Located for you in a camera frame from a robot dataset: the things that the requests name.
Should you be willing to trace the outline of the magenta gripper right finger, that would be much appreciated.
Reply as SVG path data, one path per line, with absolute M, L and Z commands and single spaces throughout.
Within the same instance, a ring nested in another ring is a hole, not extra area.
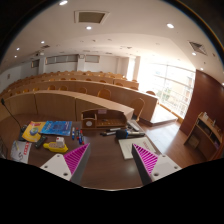
M 167 155 L 158 155 L 136 144 L 132 145 L 131 153 L 143 185 L 150 184 L 181 170 L 181 167 Z

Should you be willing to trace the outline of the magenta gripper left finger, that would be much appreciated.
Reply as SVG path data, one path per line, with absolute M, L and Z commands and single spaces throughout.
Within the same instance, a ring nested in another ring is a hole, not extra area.
M 89 156 L 90 144 L 85 144 L 65 155 L 55 154 L 41 169 L 79 185 Z

